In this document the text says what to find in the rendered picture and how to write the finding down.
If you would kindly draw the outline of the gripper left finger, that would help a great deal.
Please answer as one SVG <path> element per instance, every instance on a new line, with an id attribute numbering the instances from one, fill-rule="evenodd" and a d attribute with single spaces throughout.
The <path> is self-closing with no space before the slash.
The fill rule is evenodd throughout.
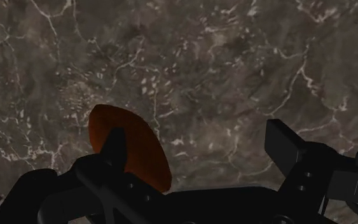
<path id="1" fill-rule="evenodd" d="M 68 224 L 81 217 L 92 224 L 164 224 L 162 192 L 124 171 L 127 154 L 124 130 L 114 128 L 99 154 L 77 159 L 66 173 L 23 174 L 0 205 L 0 224 Z"/>

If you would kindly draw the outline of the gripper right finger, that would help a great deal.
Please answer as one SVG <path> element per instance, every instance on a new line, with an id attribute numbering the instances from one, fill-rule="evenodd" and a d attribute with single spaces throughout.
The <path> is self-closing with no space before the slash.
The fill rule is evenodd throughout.
<path id="1" fill-rule="evenodd" d="M 265 224 L 336 224 L 324 216 L 331 199 L 358 215 L 358 152 L 305 141 L 279 119 L 266 123 L 265 151 L 285 177 Z"/>

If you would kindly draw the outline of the orange oval object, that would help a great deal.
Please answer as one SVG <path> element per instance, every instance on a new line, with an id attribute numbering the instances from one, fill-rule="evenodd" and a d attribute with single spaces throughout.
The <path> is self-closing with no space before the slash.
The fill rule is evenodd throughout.
<path id="1" fill-rule="evenodd" d="M 89 114 L 88 132 L 93 151 L 99 153 L 110 130 L 125 131 L 125 171 L 138 176 L 160 192 L 170 190 L 172 175 L 163 148 L 148 123 L 135 113 L 107 104 L 97 104 Z"/>

